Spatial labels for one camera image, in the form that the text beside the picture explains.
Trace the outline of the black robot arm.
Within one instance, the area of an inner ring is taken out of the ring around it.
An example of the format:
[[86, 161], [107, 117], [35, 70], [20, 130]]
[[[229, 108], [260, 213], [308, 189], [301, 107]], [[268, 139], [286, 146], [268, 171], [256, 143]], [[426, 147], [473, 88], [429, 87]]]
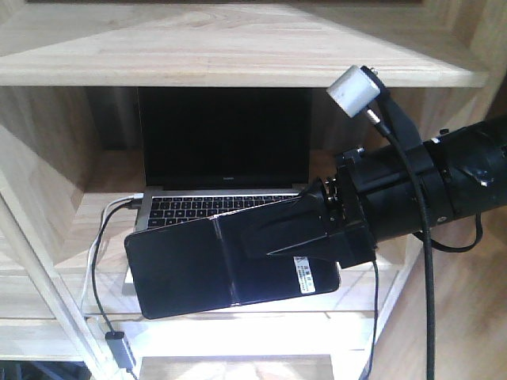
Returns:
[[433, 226], [506, 203], [506, 119], [487, 120], [405, 150], [337, 156], [327, 184], [254, 211], [241, 235], [250, 259], [310, 257], [349, 268], [374, 260], [379, 242], [413, 234], [434, 247]]

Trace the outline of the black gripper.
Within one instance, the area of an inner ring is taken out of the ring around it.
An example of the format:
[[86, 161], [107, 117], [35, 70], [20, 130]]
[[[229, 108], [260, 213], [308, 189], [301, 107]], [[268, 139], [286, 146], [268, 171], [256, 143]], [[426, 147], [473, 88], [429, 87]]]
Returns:
[[[428, 140], [402, 148], [418, 180], [429, 226], [458, 218], [442, 177], [442, 146]], [[331, 214], [342, 228], [338, 253], [324, 185], [314, 180], [291, 199], [242, 211], [237, 255], [244, 261], [310, 257], [350, 268], [373, 261], [378, 242], [422, 232], [414, 186], [393, 146], [364, 154], [348, 150], [337, 155], [336, 166], [337, 201]]]

